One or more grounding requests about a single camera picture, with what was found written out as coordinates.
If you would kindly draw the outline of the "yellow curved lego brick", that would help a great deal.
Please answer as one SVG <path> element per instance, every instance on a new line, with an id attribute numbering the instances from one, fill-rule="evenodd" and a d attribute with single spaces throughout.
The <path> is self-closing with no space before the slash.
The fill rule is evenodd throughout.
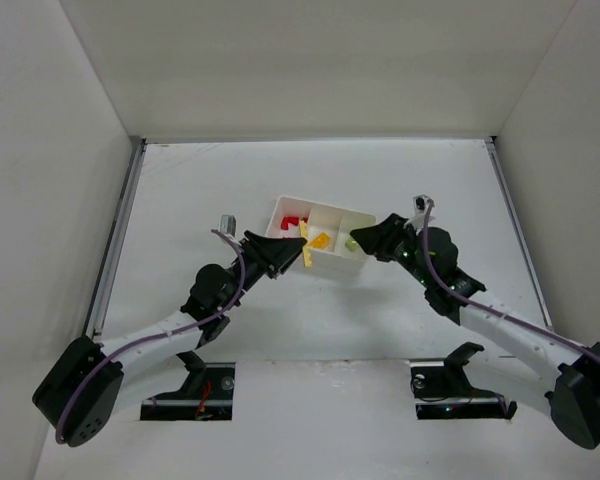
<path id="1" fill-rule="evenodd" d="M 330 243 L 331 237 L 326 232 L 321 232 L 309 243 L 309 247 L 313 249 L 325 250 Z"/>

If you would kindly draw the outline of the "light green square lego brick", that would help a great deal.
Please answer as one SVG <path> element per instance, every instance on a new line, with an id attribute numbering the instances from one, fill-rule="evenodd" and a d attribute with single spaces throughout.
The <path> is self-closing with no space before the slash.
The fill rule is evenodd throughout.
<path id="1" fill-rule="evenodd" d="M 353 237 L 349 237 L 346 240 L 345 248 L 350 252 L 356 252 L 361 249 L 360 244 Z"/>

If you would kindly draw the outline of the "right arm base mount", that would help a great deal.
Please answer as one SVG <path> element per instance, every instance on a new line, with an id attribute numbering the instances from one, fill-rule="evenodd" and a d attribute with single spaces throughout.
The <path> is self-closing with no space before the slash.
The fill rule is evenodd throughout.
<path id="1" fill-rule="evenodd" d="M 518 410 L 515 401 L 499 393 L 474 387 L 464 367 L 484 347 L 466 342 L 445 358 L 410 362 L 410 388 L 418 420 L 512 420 Z"/>

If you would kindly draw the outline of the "red arch lego brick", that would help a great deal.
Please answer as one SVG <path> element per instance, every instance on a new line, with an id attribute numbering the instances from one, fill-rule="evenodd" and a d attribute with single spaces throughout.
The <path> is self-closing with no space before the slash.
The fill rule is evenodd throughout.
<path id="1" fill-rule="evenodd" d="M 298 216 L 284 216 L 280 222 L 280 229 L 288 231 L 291 227 L 298 227 L 302 217 Z"/>

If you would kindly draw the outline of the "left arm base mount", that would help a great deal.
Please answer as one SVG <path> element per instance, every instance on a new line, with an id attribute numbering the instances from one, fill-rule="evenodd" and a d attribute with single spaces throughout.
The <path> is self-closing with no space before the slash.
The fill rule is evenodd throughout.
<path id="1" fill-rule="evenodd" d="M 236 364 L 202 360 L 194 351 L 178 355 L 188 375 L 177 390 L 142 402 L 140 421 L 230 421 Z"/>

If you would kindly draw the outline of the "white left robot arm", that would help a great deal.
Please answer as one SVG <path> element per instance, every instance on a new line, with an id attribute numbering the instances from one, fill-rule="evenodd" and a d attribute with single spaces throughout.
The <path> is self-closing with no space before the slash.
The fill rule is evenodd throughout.
<path id="1" fill-rule="evenodd" d="M 90 441 L 124 403 L 177 389 L 194 377 L 196 349 L 226 328 L 229 311 L 262 278 L 283 275 L 302 255 L 302 237 L 268 238 L 246 231 L 219 238 L 235 253 L 230 266 L 196 274 L 184 304 L 165 319 L 118 338 L 82 335 L 62 352 L 32 396 L 60 445 Z"/>

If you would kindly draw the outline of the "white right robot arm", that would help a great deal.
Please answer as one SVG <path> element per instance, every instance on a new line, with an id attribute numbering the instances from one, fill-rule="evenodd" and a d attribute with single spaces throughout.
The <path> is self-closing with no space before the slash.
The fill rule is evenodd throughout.
<path id="1" fill-rule="evenodd" d="M 500 361 L 480 345 L 465 344 L 445 359 L 453 378 L 528 405 L 579 447 L 600 445 L 600 342 L 583 346 L 516 317 L 459 267 L 458 249 L 444 229 L 392 214 L 351 236 L 365 254 L 411 274 L 437 314 L 511 356 Z"/>

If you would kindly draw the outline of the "yellow long lego plate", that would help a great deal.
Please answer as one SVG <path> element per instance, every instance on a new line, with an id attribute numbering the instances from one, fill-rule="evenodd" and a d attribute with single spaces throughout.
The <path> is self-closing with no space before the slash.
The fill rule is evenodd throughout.
<path id="1" fill-rule="evenodd" d="M 305 220 L 299 221 L 299 233 L 300 233 L 301 238 L 305 241 L 305 244 L 302 249 L 302 257 L 303 257 L 304 267 L 311 268 L 313 263 L 312 263 L 311 251 L 310 251 L 310 247 L 309 247 L 308 225 Z"/>

